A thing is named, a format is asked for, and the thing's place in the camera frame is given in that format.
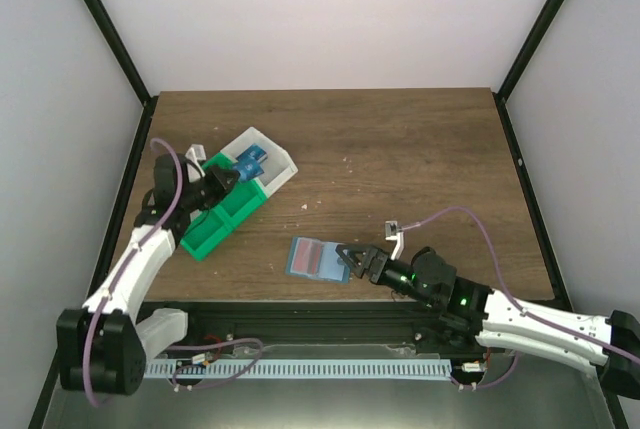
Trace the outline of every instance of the white robotic arm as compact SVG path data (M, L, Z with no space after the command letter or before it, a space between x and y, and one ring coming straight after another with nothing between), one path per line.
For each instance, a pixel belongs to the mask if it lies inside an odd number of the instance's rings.
M418 344L449 343L469 352L513 349L569 365L598 377L607 390L640 399L640 366L633 361L640 355L640 324L633 316L574 314L514 299L457 277L456 268L429 247L407 264L398 259L402 233L397 227L387 223L387 240L396 242L392 254L358 244L338 245L336 251L354 276L367 275L373 284L422 304Z
M192 219L222 201L239 173L215 165L204 170L199 164L204 151L192 146L186 156L178 156L182 180L188 182L176 199L178 173L172 157L156 159L154 188L107 279L81 309L67 309L58 318L60 382L65 389L83 390L89 375L98 392L132 394L142 382L146 362L187 334L188 314L183 311L159 309L139 322L138 312Z

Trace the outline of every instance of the white wall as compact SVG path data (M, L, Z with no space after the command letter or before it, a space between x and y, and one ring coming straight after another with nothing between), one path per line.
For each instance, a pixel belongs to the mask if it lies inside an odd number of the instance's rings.
M86 295L140 104L82 0L0 0L0 426L27 427Z
M103 0L149 90L490 86L545 0Z
M639 25L638 0L567 0L508 104L575 306L638 318Z

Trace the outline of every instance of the wire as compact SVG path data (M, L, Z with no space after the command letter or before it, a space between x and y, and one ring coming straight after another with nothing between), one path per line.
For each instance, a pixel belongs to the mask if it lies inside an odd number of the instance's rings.
M427 219L420 221L420 222L415 222L413 224L408 224L406 226L402 226L402 230L403 231L409 231L411 229L417 229L418 227L422 227L425 224L428 224L436 219L438 219L439 217L443 216L444 214L447 214L448 212L451 211L462 211L466 214L468 214L471 219L473 219L473 221L478 225L478 229L480 229L480 232L482 233L485 242L487 243L487 247L489 248L489 253L491 254L491 259L493 260L493 267L495 268L495 272L496 272L496 276L498 278L498 283L500 284L500 288L502 289L502 292L504 293L505 297L507 298L507 300L518 310L520 311L520 314L526 317L530 317L531 319L533 319L536 322L539 322L540 324L543 324L547 327L550 327L552 329L555 329L556 331L560 331L563 332L565 334L569 334L573 337L577 337L578 339L582 339L583 341L587 341L590 342L591 344L595 344L596 346L599 346L603 349L606 349L607 351L613 352L615 354L618 354L619 356L622 356L628 360L630 360L631 362L633 362L634 364L637 364L640 366L640 357L637 357L633 354L631 354L628 351L625 351L624 349L620 349L619 347L616 347L612 344L609 344L607 342L604 341L600 341L599 339L596 339L595 337L591 337L588 336L586 334L582 334L581 332L578 331L574 331L573 329L569 329L568 327L564 327L560 324L556 324L555 322L549 321L543 317L540 317L536 314L532 314L531 311L528 311L527 309L525 309L519 302L518 300L513 297L513 295L511 294L511 292L509 291L509 288L507 287L507 284L504 282L504 278L502 277L502 270L500 269L500 264L498 263L498 257L496 256L496 251L495 248L493 247L493 244L491 242L491 238L489 237L489 233L487 232L487 229L484 227L484 224L482 224L482 221L480 221L480 219L478 219L478 216L476 216L473 211L471 211L471 209L468 209L466 207L463 206L451 206L448 207L446 209L443 209L440 212L435 213L434 215L428 217Z
M207 220L207 218L209 217L209 214L211 214L211 208L207 209L206 214L204 214L204 216L202 217L202 219L200 219L196 224L189 226L189 228L187 229L187 232L185 232L184 237L187 237L189 234L191 234L194 230L196 230L198 227L200 227L204 221Z
M155 223L155 225L138 241L137 247L132 248L129 253L126 255L125 259L122 261L122 264L117 269L116 273L113 276L109 286L107 287L107 294L100 299L98 303L98 307L96 308L93 316L91 317L91 321L89 322L89 328L87 330L87 336L84 341L84 348L82 351L82 385L84 387L84 392L87 397L87 400L93 407L100 407L102 403L100 403L96 399L96 395L93 392L93 386L91 384L91 346L93 344L93 338L96 333L96 328L98 326L98 320L102 315L102 311L104 310L107 302L109 301L111 294L115 290L118 282L122 278L124 271L127 269L133 257L142 250L142 247L147 243L147 241L162 227L162 225L166 222L166 220L171 216L171 213L175 210L178 205L178 201L180 199L180 194L182 193L182 170L180 168L180 160L178 159L178 155L176 151L163 139L158 137L154 137L151 139L151 148L153 149L154 145L160 144L167 149L167 152L171 155L173 159L173 163L176 166L176 192L173 196L173 200L171 204L167 208L166 212L162 215L162 217Z
M260 339L256 339L256 338L253 338L253 337L246 337L246 338L243 338L243 339L235 339L233 341L219 342L217 344L208 344L208 345L205 345L205 346L169 346L167 348L167 350L172 350L172 351L210 351L212 349L222 349L223 347L236 346L238 344L255 344L255 345L258 346L258 352L256 353L256 355L254 356L253 360L249 364L244 366L242 369L240 369L238 372L236 372L232 376L229 376L226 379L222 379L220 381L211 382L211 383L208 383L208 384L198 384L197 386L194 387L194 389L210 389L212 387L224 386L225 384L233 382L236 379L238 379L240 376L242 376L243 374L246 374L247 372L249 372L251 370L251 368L253 366L255 366L258 363L258 361L260 360L260 358L262 357L262 352L264 351L264 344L262 344L262 341ZM191 368L191 367L199 367L199 366L195 366L193 364L190 364L188 366L182 366L182 367L178 368L173 373L173 376L171 377L171 382L174 384L174 387L178 385L178 381L176 380L176 377L178 376L178 374L180 372L186 370L186 369Z

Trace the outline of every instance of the metal floor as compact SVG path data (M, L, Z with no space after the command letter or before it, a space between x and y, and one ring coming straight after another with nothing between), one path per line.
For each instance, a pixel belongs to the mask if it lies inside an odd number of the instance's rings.
M613 428L597 382L521 357L494 389L459 393L445 382L237 381L175 393L147 380L131 397L92 408L84 394L56 390L45 428L482 429Z

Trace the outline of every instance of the wooden surface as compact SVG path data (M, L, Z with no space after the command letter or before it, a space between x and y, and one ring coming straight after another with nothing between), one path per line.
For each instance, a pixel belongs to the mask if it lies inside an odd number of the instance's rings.
M388 289L365 280L335 284L285 275L291 238L390 251L385 220L411 223L451 205L468 206L485 222L516 296L553 297L488 89L168 92L160 96L148 140L162 137L178 152L201 143L211 156L249 126L286 149L299 173L203 262L178 248L148 299L388 299ZM147 147L117 255L152 187L154 158ZM482 235L466 215L451 213L406 233L403 259L425 245L459 275L496 285Z

